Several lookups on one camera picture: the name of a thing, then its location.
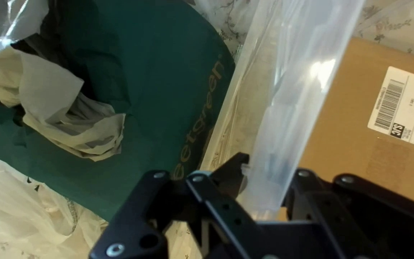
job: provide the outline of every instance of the screw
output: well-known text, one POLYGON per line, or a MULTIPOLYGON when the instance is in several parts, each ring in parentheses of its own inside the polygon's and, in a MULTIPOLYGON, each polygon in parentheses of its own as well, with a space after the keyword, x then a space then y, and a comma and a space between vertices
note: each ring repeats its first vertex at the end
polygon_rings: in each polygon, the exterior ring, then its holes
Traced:
POLYGON ((107 254, 110 257, 118 257, 120 254, 122 254, 125 250, 125 245, 122 243, 114 243, 111 245, 108 245, 107 248, 107 254))
POLYGON ((311 172, 309 172, 309 171, 299 171, 298 175, 299 175, 299 176, 309 176, 311 172))
POLYGON ((279 259, 279 255, 275 255, 275 254, 266 254, 266 255, 263 255, 263 259, 279 259))
POLYGON ((153 176, 154 178, 163 178, 163 176, 166 176, 166 171, 156 172, 153 176))
POLYGON ((204 181, 204 175, 196 175, 196 176, 193 176, 193 181, 194 181, 194 182, 204 181))
POLYGON ((341 176, 341 181, 342 181, 342 182, 354 182, 355 178, 351 176, 351 175, 344 175, 344 176, 341 176))

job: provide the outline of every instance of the cardboard box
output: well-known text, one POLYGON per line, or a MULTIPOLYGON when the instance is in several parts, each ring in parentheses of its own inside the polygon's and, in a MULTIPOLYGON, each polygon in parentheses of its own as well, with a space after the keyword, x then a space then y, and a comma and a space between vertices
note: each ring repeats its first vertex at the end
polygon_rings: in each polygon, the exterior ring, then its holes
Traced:
POLYGON ((414 55, 351 41, 301 166, 329 181, 354 172, 414 199, 414 143, 367 126, 388 66, 414 73, 414 55))

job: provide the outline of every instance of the barcode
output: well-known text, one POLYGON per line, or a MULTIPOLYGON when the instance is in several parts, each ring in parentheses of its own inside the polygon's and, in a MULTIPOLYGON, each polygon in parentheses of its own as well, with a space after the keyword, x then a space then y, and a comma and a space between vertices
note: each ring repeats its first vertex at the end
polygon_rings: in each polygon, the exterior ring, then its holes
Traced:
POLYGON ((403 89, 404 87, 401 84, 398 84, 396 81, 390 81, 386 93, 384 93, 381 106, 380 106, 380 113, 375 119, 375 126, 380 126, 384 129, 391 127, 394 113, 396 113, 396 109, 398 106, 400 96, 403 94, 403 89))

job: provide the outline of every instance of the black mount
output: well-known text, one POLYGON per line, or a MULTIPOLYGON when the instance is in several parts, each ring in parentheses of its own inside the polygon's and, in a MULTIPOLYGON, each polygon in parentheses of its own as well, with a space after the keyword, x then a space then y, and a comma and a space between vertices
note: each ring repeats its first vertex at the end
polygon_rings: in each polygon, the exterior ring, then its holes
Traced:
POLYGON ((164 231, 187 221, 204 257, 414 257, 414 201, 354 173, 325 182, 298 169, 283 201, 286 222, 256 222, 236 202, 237 153, 212 175, 183 181, 148 171, 110 222, 91 259, 168 257, 164 231))

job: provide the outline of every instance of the green fabric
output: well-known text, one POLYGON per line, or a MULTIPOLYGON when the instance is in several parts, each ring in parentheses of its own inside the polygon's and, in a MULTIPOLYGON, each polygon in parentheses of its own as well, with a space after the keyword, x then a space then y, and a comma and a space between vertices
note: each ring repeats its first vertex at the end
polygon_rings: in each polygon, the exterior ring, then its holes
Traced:
POLYGON ((64 50, 88 80, 85 93, 128 113, 122 152, 76 158, 0 106, 0 158, 111 218, 143 172, 196 169, 235 64, 210 24, 179 0, 69 0, 62 18, 64 50))

